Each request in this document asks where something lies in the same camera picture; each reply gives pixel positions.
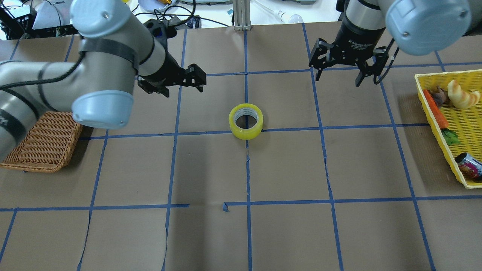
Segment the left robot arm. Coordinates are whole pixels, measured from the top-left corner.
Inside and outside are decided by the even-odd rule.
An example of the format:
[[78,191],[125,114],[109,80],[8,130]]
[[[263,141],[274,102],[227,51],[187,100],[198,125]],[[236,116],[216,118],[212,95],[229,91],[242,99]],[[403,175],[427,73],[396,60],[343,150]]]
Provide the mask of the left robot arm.
[[184,69],[168,53],[164,24],[155,37],[120,0],[74,0],[70,16],[82,36],[76,63],[1,62],[2,161],[47,111],[93,128],[125,127],[136,76],[143,91],[165,97],[170,86],[203,91],[207,83],[198,65]]

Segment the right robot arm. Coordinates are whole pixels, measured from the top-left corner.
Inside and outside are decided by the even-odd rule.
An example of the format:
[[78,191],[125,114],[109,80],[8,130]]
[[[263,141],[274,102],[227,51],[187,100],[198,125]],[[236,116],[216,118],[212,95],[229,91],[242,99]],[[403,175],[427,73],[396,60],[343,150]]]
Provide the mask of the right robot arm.
[[480,0],[338,0],[335,40],[317,39],[308,65],[319,81],[334,65],[357,67],[355,85],[380,84],[399,52],[424,56],[481,33]]

